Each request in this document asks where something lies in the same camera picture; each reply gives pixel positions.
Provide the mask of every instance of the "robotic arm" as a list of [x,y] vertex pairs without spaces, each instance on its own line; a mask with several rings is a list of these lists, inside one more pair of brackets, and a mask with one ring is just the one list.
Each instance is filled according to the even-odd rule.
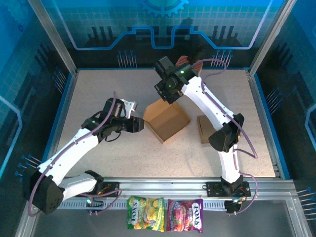
[[[119,137],[122,131],[134,133],[144,128],[144,120],[142,118],[131,116],[131,112],[136,110],[137,103],[117,99],[106,123],[92,135],[76,142],[80,137],[94,130],[105,119],[112,102],[113,98],[110,98],[107,100],[103,110],[86,119],[73,139],[52,158],[40,164],[37,169],[29,166],[25,170],[23,175],[23,197],[26,200],[30,199],[36,181],[49,166],[51,166],[51,169],[39,183],[33,198],[33,204],[46,214],[53,212],[62,201],[68,198],[82,193],[97,195],[104,189],[103,177],[91,170],[73,178],[64,179],[64,177],[88,151],[103,140],[107,141],[107,137],[112,132],[118,133]],[[52,166],[51,162],[55,157],[73,142],[76,144],[66,150]]]
[[243,125],[244,117],[241,114],[234,115],[204,86],[205,92],[225,111],[223,113],[218,105],[206,96],[201,87],[202,79],[190,64],[176,67],[167,57],[163,57],[154,64],[154,69],[162,79],[155,85],[155,89],[164,101],[171,104],[182,95],[186,95],[205,113],[213,124],[216,132],[209,137],[209,142],[218,151],[220,157],[222,187],[228,195],[232,195],[242,184],[243,178],[239,174],[238,160],[236,159],[236,169],[233,157],[233,154],[237,157],[237,153],[233,149],[237,148],[240,131],[227,118],[227,115],[233,117],[240,126]]

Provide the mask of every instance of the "metal frame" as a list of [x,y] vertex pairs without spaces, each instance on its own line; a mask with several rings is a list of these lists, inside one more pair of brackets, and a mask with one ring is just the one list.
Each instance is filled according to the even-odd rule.
[[48,34],[50,40],[55,46],[59,56],[64,61],[67,69],[73,76],[76,76],[77,68],[75,66],[75,63],[73,62],[66,46],[64,45],[63,40],[60,38],[57,32],[57,29],[54,26],[52,20],[50,19],[41,0],[28,0],[28,1],[33,11],[35,12],[36,16],[38,17],[40,23],[42,24],[43,28],[45,29],[46,33]]
[[262,60],[268,53],[272,43],[278,36],[281,27],[285,23],[287,17],[289,16],[293,6],[295,5],[296,0],[288,0],[286,3],[283,4],[281,10],[279,11],[278,16],[276,17],[276,21],[271,27],[270,33],[265,38],[263,43],[261,44],[257,54],[255,55],[252,63],[250,64],[250,75],[253,76],[256,71],[258,70]]
[[[58,53],[61,55],[63,61],[65,62],[69,71],[76,75],[77,69],[67,52],[65,45],[63,44],[60,36],[57,33],[56,28],[51,22],[44,6],[40,0],[28,0],[32,8],[34,9],[36,15],[44,26],[47,34],[53,41]],[[256,108],[258,110],[258,115],[262,123],[263,131],[267,140],[267,145],[273,163],[275,162],[278,165],[279,173],[281,178],[285,178],[282,166],[279,161],[277,149],[273,141],[273,136],[269,127],[269,123],[264,111],[262,101],[260,99],[258,86],[254,79],[254,74],[264,59],[266,53],[268,52],[270,46],[272,45],[274,39],[278,35],[282,25],[287,19],[291,9],[293,8],[296,0],[288,0],[287,3],[283,5],[281,11],[275,21],[270,34],[265,39],[264,43],[261,45],[258,53],[256,54],[253,62],[250,66],[250,76],[249,84],[251,91],[253,93],[254,101]],[[73,87],[69,87],[67,93],[72,94],[74,90]],[[66,98],[65,104],[69,104],[71,96]],[[63,127],[62,122],[58,123],[56,132],[61,131]],[[58,144],[58,136],[56,136],[49,148],[49,154],[53,153]],[[202,189],[202,185],[206,181],[219,181],[217,178],[112,178],[106,179],[107,181],[116,181],[120,182],[120,187],[124,189],[121,200],[126,200],[131,195],[143,196],[143,197],[164,197],[166,199],[188,199],[188,198],[203,198],[206,201],[220,201],[224,198],[208,198],[206,191]],[[246,179],[249,182],[251,189],[255,188],[255,184],[252,180]],[[294,183],[292,180],[280,180],[280,179],[271,179],[271,178],[258,178],[258,197],[257,200],[284,200],[291,218],[291,222],[297,237],[309,237],[312,236],[312,233],[307,224],[306,218],[302,206],[300,204]],[[102,198],[106,203],[109,203],[113,198]],[[80,198],[71,198],[68,200],[69,203],[73,201],[79,201]],[[16,237],[29,237],[34,231],[34,226],[36,225],[36,217],[29,217],[27,214],[27,205],[24,209],[18,230],[16,232]]]
[[259,92],[257,82],[256,82],[254,76],[252,76],[252,75],[248,75],[248,81],[249,81],[249,86],[250,86],[250,89],[252,92],[252,97],[253,97],[253,100],[255,102],[257,112],[258,112],[258,116],[259,116],[259,120],[260,120],[261,127],[263,130],[263,134],[264,134],[265,139],[266,139],[266,143],[267,143],[269,154],[270,154],[270,157],[272,160],[272,164],[277,165],[277,169],[278,169],[278,172],[279,172],[281,179],[289,179],[290,176],[289,176],[288,170],[283,169],[283,166],[282,166],[282,163],[280,160],[279,152],[278,152],[276,143],[275,143],[274,138],[273,138],[272,129],[269,125],[269,121],[268,121],[268,117],[267,117],[267,114],[266,114],[265,109],[264,109],[263,101],[261,100],[261,97],[260,97],[260,92]]
[[[206,190],[202,188],[205,182],[219,182],[218,178],[109,178],[106,181],[120,182],[120,188],[124,189],[120,198],[119,205],[113,209],[126,209],[120,203],[124,203],[130,196],[142,197],[164,197],[165,199],[197,199],[202,198],[206,203],[217,202],[225,198],[208,198]],[[246,179],[250,188],[255,189],[255,183],[251,179]],[[258,178],[258,197],[257,200],[283,200],[286,203],[291,223],[297,237],[311,237],[307,220],[304,216],[300,200],[298,198],[295,185],[292,180],[278,180],[271,178]],[[114,198],[99,198],[108,205]],[[71,198],[60,209],[85,209],[78,208],[80,202],[85,202],[84,198]],[[206,210],[223,211],[219,205],[218,210],[208,207]],[[27,214],[27,205],[24,209],[22,219],[16,237],[30,237],[35,230],[36,217],[29,217]]]

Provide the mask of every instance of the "table surface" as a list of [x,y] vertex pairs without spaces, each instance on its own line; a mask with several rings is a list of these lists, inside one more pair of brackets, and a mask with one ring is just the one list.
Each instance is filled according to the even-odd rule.
[[[212,70],[203,70],[206,75]],[[91,70],[80,71],[63,127],[58,149],[73,138],[86,118],[103,109],[106,100],[116,91],[119,98],[138,103],[133,114],[142,117],[148,105],[160,97],[154,85],[160,77],[154,70]],[[272,162],[259,122],[257,110],[245,70],[228,70],[205,81],[213,94],[235,114],[245,117],[243,128],[258,153],[259,159],[239,153],[240,170],[256,177],[274,177]],[[111,143],[101,142],[84,155],[67,176],[93,170],[104,177],[219,177],[221,164],[217,151],[201,144],[197,116],[202,111],[186,96],[177,103],[186,111],[191,122],[161,144],[145,127],[138,133],[123,132]],[[240,149],[250,151],[245,138]]]

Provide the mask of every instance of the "cardboard box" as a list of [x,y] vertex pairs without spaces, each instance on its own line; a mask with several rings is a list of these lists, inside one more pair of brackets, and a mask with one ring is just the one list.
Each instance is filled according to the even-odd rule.
[[202,144],[209,143],[208,138],[213,135],[216,130],[206,115],[198,116],[197,126]]
[[170,105],[162,99],[146,108],[143,119],[161,143],[167,141],[191,121],[176,102]]

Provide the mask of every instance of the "candy bag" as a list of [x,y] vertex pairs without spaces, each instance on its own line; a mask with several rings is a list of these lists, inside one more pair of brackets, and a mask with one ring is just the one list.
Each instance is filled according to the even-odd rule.
[[203,233],[203,199],[169,200],[167,231],[194,231]]
[[144,198],[131,196],[127,200],[127,228],[128,229],[148,229],[153,231],[164,231],[163,198]]

